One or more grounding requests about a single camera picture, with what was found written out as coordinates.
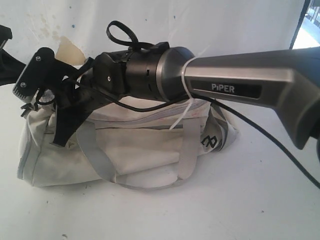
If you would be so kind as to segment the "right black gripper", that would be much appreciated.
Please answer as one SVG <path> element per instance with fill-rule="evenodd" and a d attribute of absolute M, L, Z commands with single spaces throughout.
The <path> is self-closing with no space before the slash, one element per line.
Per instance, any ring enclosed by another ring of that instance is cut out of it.
<path fill-rule="evenodd" d="M 120 64 L 86 62 L 76 68 L 57 62 L 54 68 L 59 80 L 53 88 L 57 109 L 52 143 L 65 147 L 93 111 L 120 100 Z"/>

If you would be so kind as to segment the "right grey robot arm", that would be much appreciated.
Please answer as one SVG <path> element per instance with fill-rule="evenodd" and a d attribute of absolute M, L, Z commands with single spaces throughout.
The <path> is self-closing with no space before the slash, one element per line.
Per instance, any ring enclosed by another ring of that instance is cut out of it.
<path fill-rule="evenodd" d="M 89 115 L 112 99 L 183 101 L 188 95 L 273 109 L 293 144 L 320 136 L 320 49 L 199 57 L 184 47 L 103 52 L 56 92 L 53 142 L 65 146 Z"/>

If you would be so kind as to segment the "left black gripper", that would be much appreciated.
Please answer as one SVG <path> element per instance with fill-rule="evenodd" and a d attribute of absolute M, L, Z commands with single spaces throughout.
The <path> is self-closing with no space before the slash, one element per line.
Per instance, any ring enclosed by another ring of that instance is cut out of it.
<path fill-rule="evenodd" d="M 15 59 L 3 47 L 12 39 L 12 30 L 0 25 L 0 86 L 15 84 L 26 64 Z"/>

